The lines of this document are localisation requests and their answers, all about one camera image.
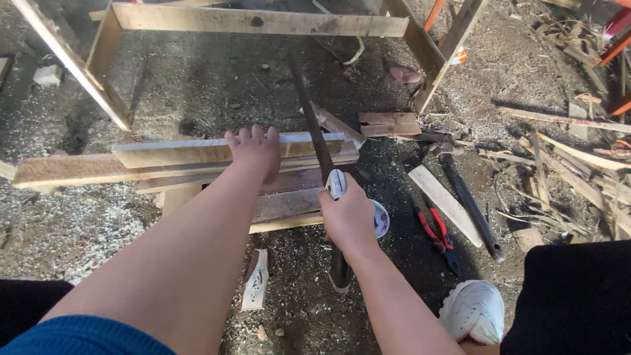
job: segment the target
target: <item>hand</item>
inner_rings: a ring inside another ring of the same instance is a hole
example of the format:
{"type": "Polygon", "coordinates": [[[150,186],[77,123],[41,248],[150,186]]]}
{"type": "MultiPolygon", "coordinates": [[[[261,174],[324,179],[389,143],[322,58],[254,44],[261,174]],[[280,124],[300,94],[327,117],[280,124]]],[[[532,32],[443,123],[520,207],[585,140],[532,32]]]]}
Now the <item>hand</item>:
{"type": "Polygon", "coordinates": [[[279,134],[276,128],[270,127],[267,136],[260,125],[252,126],[252,134],[247,128],[241,128],[239,135],[235,137],[231,131],[223,136],[232,152],[232,161],[242,162],[252,166],[258,166],[266,172],[266,184],[276,180],[280,170],[280,144],[279,134]]]}
{"type": "Polygon", "coordinates": [[[326,190],[317,194],[326,233],[347,257],[354,252],[379,249],[375,233],[375,205],[351,174],[345,172],[344,178],[346,193],[339,200],[334,201],[326,190]]]}

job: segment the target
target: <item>blue sleeve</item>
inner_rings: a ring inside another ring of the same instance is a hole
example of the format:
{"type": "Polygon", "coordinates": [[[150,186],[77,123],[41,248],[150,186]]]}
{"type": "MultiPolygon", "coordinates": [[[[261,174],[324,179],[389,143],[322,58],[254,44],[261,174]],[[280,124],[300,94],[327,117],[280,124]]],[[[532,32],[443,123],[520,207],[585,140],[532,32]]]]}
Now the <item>blue sleeve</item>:
{"type": "Polygon", "coordinates": [[[39,323],[0,349],[0,355],[175,355],[152,336],[97,316],[62,316],[39,323]]]}

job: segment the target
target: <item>black pipe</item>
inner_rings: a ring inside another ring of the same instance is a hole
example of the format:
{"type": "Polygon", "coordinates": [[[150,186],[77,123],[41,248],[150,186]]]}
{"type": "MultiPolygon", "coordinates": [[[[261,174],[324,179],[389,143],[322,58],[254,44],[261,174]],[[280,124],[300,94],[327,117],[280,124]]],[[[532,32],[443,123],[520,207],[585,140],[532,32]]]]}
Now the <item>black pipe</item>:
{"type": "Polygon", "coordinates": [[[495,259],[496,262],[503,262],[506,260],[504,256],[504,250],[502,246],[497,242],[497,238],[495,238],[495,234],[491,230],[491,227],[488,225],[487,220],[484,218],[482,211],[475,203],[469,188],[467,188],[467,184],[464,182],[463,177],[460,175],[458,171],[458,167],[456,166],[456,162],[451,154],[441,154],[440,162],[442,163],[442,168],[445,169],[445,173],[451,181],[454,189],[456,190],[456,195],[460,199],[460,202],[463,204],[463,207],[469,213],[471,219],[473,219],[473,223],[476,228],[478,228],[478,232],[482,236],[482,240],[484,240],[484,244],[487,246],[487,250],[491,257],[495,259]]]}

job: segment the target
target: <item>forearm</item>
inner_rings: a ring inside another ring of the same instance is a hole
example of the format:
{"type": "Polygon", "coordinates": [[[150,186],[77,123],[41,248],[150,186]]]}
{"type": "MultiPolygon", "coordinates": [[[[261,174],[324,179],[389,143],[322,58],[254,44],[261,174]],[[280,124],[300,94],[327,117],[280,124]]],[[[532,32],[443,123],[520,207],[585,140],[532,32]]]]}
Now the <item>forearm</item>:
{"type": "Polygon", "coordinates": [[[231,164],[193,200],[87,277],[45,319],[104,316],[143,330],[178,353],[216,352],[265,173],[256,162],[231,164]],[[185,343],[214,335],[207,349],[185,343]]]}
{"type": "Polygon", "coordinates": [[[464,354],[381,249],[356,255],[349,263],[384,355],[464,354]]]}

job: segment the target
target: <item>wooden frame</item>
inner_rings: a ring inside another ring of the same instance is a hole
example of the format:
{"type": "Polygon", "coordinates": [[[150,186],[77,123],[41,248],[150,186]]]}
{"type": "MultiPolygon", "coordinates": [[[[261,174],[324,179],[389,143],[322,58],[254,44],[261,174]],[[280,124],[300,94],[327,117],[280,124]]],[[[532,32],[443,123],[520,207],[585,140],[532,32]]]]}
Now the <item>wooden frame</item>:
{"type": "Polygon", "coordinates": [[[167,4],[116,3],[91,17],[102,19],[88,59],[75,53],[57,32],[54,14],[42,13],[34,0],[11,0],[68,70],[123,130],[131,130],[132,112],[107,80],[123,30],[264,33],[285,35],[347,35],[403,37],[421,69],[425,88],[414,105],[425,110],[449,62],[464,42],[488,0],[465,0],[439,49],[406,0],[383,0],[380,14],[391,16],[329,15],[279,11],[201,8],[225,0],[182,0],[167,4]]]}

